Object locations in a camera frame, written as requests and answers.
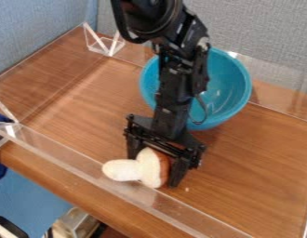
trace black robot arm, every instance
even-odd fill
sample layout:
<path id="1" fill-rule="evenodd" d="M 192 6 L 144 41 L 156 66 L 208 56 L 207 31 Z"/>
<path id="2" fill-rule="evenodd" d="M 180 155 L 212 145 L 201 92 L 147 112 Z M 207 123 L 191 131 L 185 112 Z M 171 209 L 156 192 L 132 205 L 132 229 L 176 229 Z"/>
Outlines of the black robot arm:
<path id="1" fill-rule="evenodd" d="M 205 119 L 208 116 L 199 96 L 209 81 L 208 29 L 183 0 L 112 0 L 112 7 L 121 36 L 137 44 L 152 41 L 159 55 L 153 118 L 128 117 L 128 155 L 135 159 L 140 150 L 151 146 L 172 156 L 169 185 L 176 187 L 188 170 L 200 165 L 205 150 L 189 134 L 187 122 L 193 98 L 201 103 Z M 200 124 L 204 120 L 192 121 Z"/>

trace teal bowl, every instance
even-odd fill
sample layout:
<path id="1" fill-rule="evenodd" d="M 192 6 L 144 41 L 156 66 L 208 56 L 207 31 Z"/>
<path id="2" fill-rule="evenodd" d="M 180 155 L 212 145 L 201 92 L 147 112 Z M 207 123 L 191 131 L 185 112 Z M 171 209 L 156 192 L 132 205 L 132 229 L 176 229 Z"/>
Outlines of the teal bowl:
<path id="1" fill-rule="evenodd" d="M 152 107 L 156 106 L 155 93 L 159 88 L 159 58 L 148 62 L 140 77 L 141 95 Z M 208 91 L 201 94 L 208 106 L 208 119 L 200 125 L 188 120 L 189 130 L 205 130 L 224 123 L 244 107 L 252 93 L 252 81 L 243 64 L 223 50 L 212 48 L 208 56 Z M 203 121 L 205 112 L 193 100 L 191 118 Z"/>

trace blue bowl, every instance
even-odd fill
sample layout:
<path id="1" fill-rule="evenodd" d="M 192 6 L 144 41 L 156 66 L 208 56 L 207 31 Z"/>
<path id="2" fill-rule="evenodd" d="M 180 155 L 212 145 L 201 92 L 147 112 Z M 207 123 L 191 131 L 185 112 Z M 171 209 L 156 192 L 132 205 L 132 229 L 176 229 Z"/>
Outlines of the blue bowl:
<path id="1" fill-rule="evenodd" d="M 156 106 L 155 92 L 159 88 L 159 58 L 148 62 L 140 77 L 141 95 L 152 108 Z M 243 64 L 223 50 L 212 48 L 208 58 L 208 91 L 201 98 L 208 106 L 208 119 L 200 125 L 188 120 L 189 130 L 211 129 L 225 122 L 244 107 L 252 93 L 252 82 Z M 189 110 L 191 118 L 201 121 L 205 112 L 193 100 Z"/>

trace wooden table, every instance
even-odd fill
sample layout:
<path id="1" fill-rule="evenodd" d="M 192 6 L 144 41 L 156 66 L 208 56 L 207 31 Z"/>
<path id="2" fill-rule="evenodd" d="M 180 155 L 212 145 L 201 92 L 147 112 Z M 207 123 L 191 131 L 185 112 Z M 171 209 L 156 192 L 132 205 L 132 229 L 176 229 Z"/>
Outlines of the wooden table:
<path id="1" fill-rule="evenodd" d="M 128 54 L 137 57 L 136 48 Z M 127 156 L 124 116 L 152 115 L 137 89 L 140 72 L 89 52 L 76 29 L 2 75 L 0 100 L 27 126 L 105 162 Z M 193 135 L 208 145 L 203 166 L 177 189 L 160 191 L 255 237 L 301 237 L 307 122 L 248 104 L 227 123 Z M 125 235 L 189 237 L 16 144 L 2 147 L 0 162 Z"/>

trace bowl rim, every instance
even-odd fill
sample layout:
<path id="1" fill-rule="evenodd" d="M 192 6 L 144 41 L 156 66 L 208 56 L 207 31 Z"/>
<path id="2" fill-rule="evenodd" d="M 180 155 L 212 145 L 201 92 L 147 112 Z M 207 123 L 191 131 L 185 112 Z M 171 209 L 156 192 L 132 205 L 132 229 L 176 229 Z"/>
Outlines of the bowl rim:
<path id="1" fill-rule="evenodd" d="M 237 69 L 241 72 L 243 77 L 243 81 L 244 81 L 244 94 L 239 100 L 239 102 L 223 113 L 220 113 L 219 115 L 213 114 L 211 115 L 211 117 L 205 120 L 205 122 L 193 127 L 200 128 L 200 127 L 205 127 L 207 125 L 212 125 L 212 124 L 220 124 L 221 122 L 224 122 L 227 119 L 229 119 L 233 115 L 236 115 L 236 113 L 243 109 L 243 107 L 245 106 L 247 102 L 249 101 L 249 97 L 252 94 L 252 80 L 251 80 L 251 76 L 249 76 L 249 72 L 245 69 L 244 65 L 241 64 L 241 62 L 233 58 L 232 56 L 228 55 L 228 53 L 225 51 L 223 51 L 221 49 L 212 47 L 211 48 L 212 53 L 223 56 L 227 60 L 232 61 L 232 63 L 236 65 Z M 147 103 L 149 104 L 151 107 L 153 107 L 152 105 L 152 97 L 149 96 L 149 91 L 147 90 L 147 87 L 144 86 L 144 79 L 145 79 L 145 75 L 148 73 L 148 70 L 151 69 L 152 65 L 155 64 L 155 62 L 157 61 L 157 56 L 152 57 L 151 60 L 148 61 L 141 75 L 140 75 L 140 92 L 141 92 L 141 96 L 144 98 L 144 100 L 147 101 Z"/>

